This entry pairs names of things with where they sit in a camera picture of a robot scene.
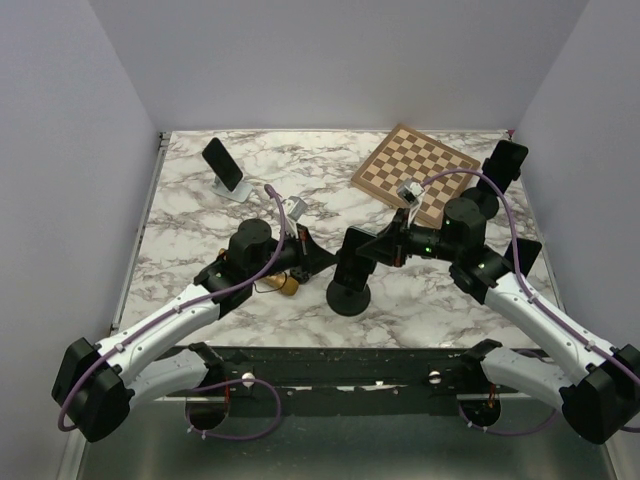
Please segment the black round-base phone stand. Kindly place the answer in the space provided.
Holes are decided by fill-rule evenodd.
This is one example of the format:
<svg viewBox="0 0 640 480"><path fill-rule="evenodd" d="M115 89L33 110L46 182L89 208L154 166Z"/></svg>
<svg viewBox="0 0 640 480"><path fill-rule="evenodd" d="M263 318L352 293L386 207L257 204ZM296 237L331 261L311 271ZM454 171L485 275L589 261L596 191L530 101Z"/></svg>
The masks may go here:
<svg viewBox="0 0 640 480"><path fill-rule="evenodd" d="M362 292L356 292L338 285L331 280L326 290L329 307L338 315L352 317L363 313L369 306L371 291L367 285Z"/></svg>

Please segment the teal smartphone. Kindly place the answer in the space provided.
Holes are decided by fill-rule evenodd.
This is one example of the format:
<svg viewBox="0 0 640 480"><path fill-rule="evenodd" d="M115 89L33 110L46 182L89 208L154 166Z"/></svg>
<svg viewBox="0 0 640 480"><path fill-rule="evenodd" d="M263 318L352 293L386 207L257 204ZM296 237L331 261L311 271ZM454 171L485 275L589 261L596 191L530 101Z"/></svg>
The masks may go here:
<svg viewBox="0 0 640 480"><path fill-rule="evenodd" d="M349 227L346 230L341 249L337 253L334 282L356 292L365 290L368 278L376 268L376 262L359 255L357 250L375 238L373 233L359 227Z"/></svg>

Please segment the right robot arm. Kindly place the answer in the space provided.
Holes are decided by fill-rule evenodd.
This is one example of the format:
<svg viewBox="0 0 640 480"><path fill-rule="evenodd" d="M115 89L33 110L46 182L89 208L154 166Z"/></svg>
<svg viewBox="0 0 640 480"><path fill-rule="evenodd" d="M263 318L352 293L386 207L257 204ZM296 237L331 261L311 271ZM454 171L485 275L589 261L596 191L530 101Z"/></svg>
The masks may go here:
<svg viewBox="0 0 640 480"><path fill-rule="evenodd" d="M479 207L454 198L445 205L440 229L416 226L399 210L356 252L394 267L409 256L449 262L461 291L516 325L551 359L535 360L483 341L460 367L462 384L474 392L491 384L515 389L560 411L583 439L605 443L639 412L638 349L614 347L539 295L518 269L518 247L495 252L485 244L485 229Z"/></svg>

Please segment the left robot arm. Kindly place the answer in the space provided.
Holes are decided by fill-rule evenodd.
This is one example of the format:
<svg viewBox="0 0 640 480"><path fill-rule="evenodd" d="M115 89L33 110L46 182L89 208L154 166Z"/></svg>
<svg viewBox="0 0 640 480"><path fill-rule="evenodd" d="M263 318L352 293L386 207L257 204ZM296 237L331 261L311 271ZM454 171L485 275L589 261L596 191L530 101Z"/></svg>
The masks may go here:
<svg viewBox="0 0 640 480"><path fill-rule="evenodd" d="M274 239L265 221L243 221L225 252L167 305L97 343L80 338L67 347L52 389L59 429L96 442L139 405L188 390L214 393L222 372L204 348L170 349L238 308L257 280L285 271L309 278L336 261L301 224Z"/></svg>

